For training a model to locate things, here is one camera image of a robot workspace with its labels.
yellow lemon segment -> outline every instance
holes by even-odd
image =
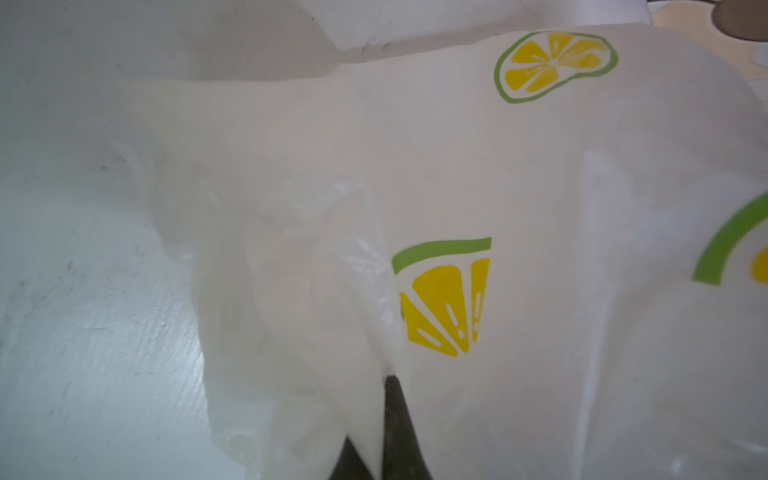
[[[453,345],[419,312],[404,293],[400,293],[400,305],[402,315],[408,324],[410,341],[448,356],[458,356]]]
[[[768,247],[755,257],[752,263],[752,278],[760,283],[768,283]]]
[[[618,62],[616,51],[596,35],[538,31],[512,45],[496,65],[496,87],[509,103],[541,97],[576,77],[596,77]]]
[[[432,315],[464,352],[469,351],[462,271],[453,265],[437,266],[413,282]]]
[[[491,261],[488,258],[472,264],[472,339],[476,342],[478,333],[480,333],[480,317],[485,300],[485,282],[488,280],[488,267],[490,265]]]

citrus pattern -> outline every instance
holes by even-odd
[[[739,242],[768,219],[768,192],[749,202],[723,225],[701,254],[694,271],[694,280],[719,286],[728,258]],[[760,251],[752,262],[752,278],[768,284],[768,247]]]
[[[531,101],[575,78],[606,74],[617,63],[614,48],[597,35],[535,31],[499,58],[496,88],[509,103]]]
[[[490,238],[441,240],[392,258],[410,341],[447,356],[469,352],[478,339],[490,248]]]

white plastic bag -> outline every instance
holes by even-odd
[[[437,480],[768,475],[768,115],[705,49],[615,25],[128,90],[256,478],[324,478],[343,432],[378,475],[388,373]]]

green rind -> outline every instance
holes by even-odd
[[[696,264],[694,280],[720,285],[733,249],[765,219],[768,219],[768,192],[749,202],[717,231]]]
[[[512,98],[509,95],[507,95],[507,92],[504,91],[504,87],[502,86],[502,65],[504,64],[504,60],[509,56],[512,51],[514,51],[522,42],[527,40],[533,35],[537,35],[540,33],[549,33],[553,32],[555,30],[541,30],[541,31],[533,31],[526,36],[520,38],[517,40],[510,48],[505,51],[501,57],[498,58],[498,61],[496,62],[496,69],[494,70],[493,74],[493,80],[496,83],[496,89],[498,90],[498,93],[504,98],[508,103],[511,104],[521,104],[525,103],[526,101],[533,101],[537,98],[541,98],[544,95],[548,94],[549,92],[553,91],[555,88],[561,87],[565,84],[567,84],[571,80],[575,80],[576,78],[583,78],[583,77],[600,77],[601,75],[607,74],[609,71],[613,70],[616,65],[619,63],[619,54],[616,52],[616,49],[614,48],[611,43],[606,40],[605,38],[601,37],[600,35],[590,35],[588,33],[576,33],[572,31],[566,31],[564,33],[570,33],[572,35],[579,35],[581,37],[589,37],[589,38],[597,38],[598,40],[602,41],[606,44],[609,50],[611,50],[611,60],[608,61],[607,65],[605,65],[600,70],[595,71],[587,71],[584,73],[578,73],[572,77],[568,77],[563,81],[559,81],[558,83],[552,85],[550,88],[544,90],[543,92],[537,93],[536,95],[533,95],[532,97],[526,97],[526,98]]]
[[[437,240],[420,243],[401,250],[392,258],[392,268],[395,275],[402,269],[422,260],[445,255],[462,255],[464,253],[482,252],[491,249],[491,237],[476,240]]]

plastic bag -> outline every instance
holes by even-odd
[[[378,475],[389,373],[438,480],[768,475],[768,114],[704,48],[516,32],[127,90],[256,478],[324,478],[344,432]]]

